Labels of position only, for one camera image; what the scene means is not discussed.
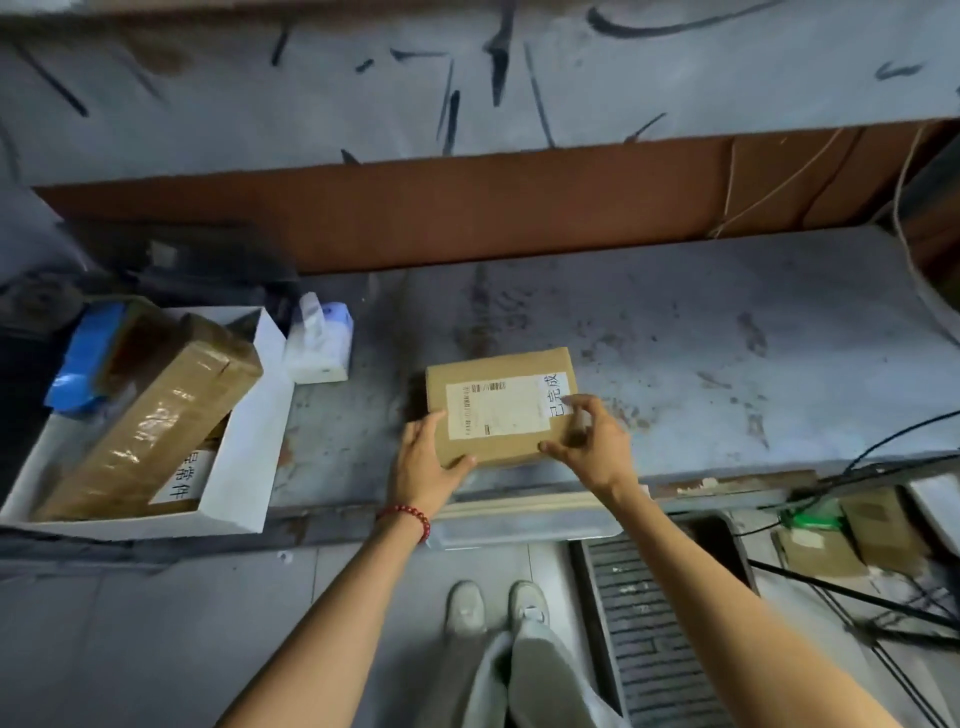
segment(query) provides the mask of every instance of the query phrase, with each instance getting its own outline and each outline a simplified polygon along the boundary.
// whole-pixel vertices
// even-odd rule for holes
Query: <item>white label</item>
[[[212,450],[195,449],[151,498],[150,504],[199,499],[204,494],[206,480],[210,477],[216,455]]]
[[[447,384],[450,439],[545,432],[551,417],[573,411],[561,401],[568,394],[566,372]]]
[[[823,536],[816,531],[808,531],[805,528],[791,529],[790,538],[797,546],[806,546],[807,548],[823,548],[826,544]]]

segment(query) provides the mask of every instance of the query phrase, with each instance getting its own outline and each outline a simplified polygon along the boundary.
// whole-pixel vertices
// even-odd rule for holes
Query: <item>leg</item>
[[[508,699],[519,728],[629,728],[590,686],[560,638],[550,629],[543,592],[518,581],[510,590],[513,660]]]
[[[450,591],[444,629],[446,646],[437,681],[416,722],[418,728],[502,728],[507,685],[496,664],[513,635],[487,634],[483,595],[472,581]]]

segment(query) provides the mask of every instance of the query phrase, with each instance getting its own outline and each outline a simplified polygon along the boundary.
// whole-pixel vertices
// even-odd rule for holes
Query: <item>white container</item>
[[[30,514],[46,495],[39,491],[43,472],[60,445],[84,427],[51,415],[0,507],[0,524],[102,541],[261,532],[294,394],[294,383],[283,366],[286,338],[266,310],[258,306],[167,309],[175,318],[196,313],[224,325],[255,311],[259,311],[259,320],[253,346],[260,356],[263,376],[230,414],[196,511],[137,519],[31,522]]]
[[[284,361],[297,384],[347,381],[353,319],[344,303],[320,304],[316,293],[300,298]]]

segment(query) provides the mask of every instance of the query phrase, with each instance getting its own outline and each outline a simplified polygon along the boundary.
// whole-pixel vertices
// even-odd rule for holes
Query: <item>brown panel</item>
[[[371,270],[702,237],[722,138],[54,187],[64,216],[251,221],[302,272]]]
[[[910,122],[860,130],[843,167],[804,217],[803,227],[828,228],[851,219],[860,221],[873,211],[877,201],[886,202],[919,126]],[[935,137],[942,126],[938,122],[928,124],[924,140]]]
[[[810,203],[843,163],[855,142],[856,131],[844,130],[836,138],[833,138],[836,130],[737,137],[731,149],[729,184],[732,190],[728,211],[731,221],[723,228],[724,237],[797,228]],[[816,161],[810,163],[818,154]],[[733,219],[763,200],[807,164],[809,166],[797,179],[742,217]]]
[[[916,128],[844,130],[796,180],[723,234],[862,222],[889,197]],[[937,128],[931,125],[916,168],[941,145]],[[832,134],[738,137],[730,215],[803,168]],[[723,213],[732,146],[731,137],[676,139],[38,192],[67,217],[253,222],[303,273],[373,270],[706,237]]]

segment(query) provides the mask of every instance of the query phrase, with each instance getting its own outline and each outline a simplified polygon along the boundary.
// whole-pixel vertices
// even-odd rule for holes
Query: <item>white sneaker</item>
[[[480,587],[472,581],[458,582],[446,600],[446,635],[474,637],[486,631],[487,607]]]
[[[523,619],[550,625],[550,610],[542,589],[532,581],[517,581],[510,588],[510,627],[516,631]]]

